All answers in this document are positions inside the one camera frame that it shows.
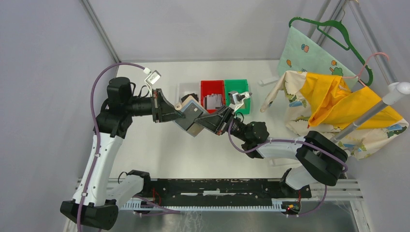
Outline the beige card holder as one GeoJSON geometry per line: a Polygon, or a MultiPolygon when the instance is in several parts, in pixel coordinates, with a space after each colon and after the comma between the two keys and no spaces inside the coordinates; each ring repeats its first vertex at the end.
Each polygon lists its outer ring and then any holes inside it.
{"type": "Polygon", "coordinates": [[[175,123],[186,133],[192,137],[196,137],[204,128],[195,124],[194,120],[200,116],[208,115],[207,110],[202,107],[201,104],[198,105],[192,100],[177,110],[181,111],[185,115],[185,118],[177,119],[175,123]]]}

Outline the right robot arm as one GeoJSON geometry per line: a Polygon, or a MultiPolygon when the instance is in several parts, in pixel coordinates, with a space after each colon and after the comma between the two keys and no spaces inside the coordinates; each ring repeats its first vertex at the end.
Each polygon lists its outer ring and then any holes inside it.
{"type": "Polygon", "coordinates": [[[243,123],[233,109],[223,107],[218,111],[194,120],[216,135],[228,134],[232,146],[252,159],[279,158],[300,162],[300,166],[285,172],[279,191],[292,197],[304,186],[319,182],[335,186],[339,176],[348,170],[348,154],[317,131],[297,138],[269,136],[265,122],[243,123]]]}

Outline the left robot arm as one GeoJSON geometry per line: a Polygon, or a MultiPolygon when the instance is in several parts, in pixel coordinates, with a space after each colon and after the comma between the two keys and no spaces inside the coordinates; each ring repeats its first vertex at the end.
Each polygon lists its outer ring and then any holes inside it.
{"type": "Polygon", "coordinates": [[[120,208],[134,195],[148,196],[152,191],[150,174],[131,170],[125,180],[108,190],[110,173],[119,148],[134,116],[151,116],[155,123],[175,121],[185,115],[174,108],[160,88],[149,97],[133,94],[134,84],[127,77],[109,81],[108,98],[101,112],[94,117],[94,136],[90,157],[83,178],[71,200],[63,201],[60,212],[77,224],[110,230],[117,221],[120,208]]]}

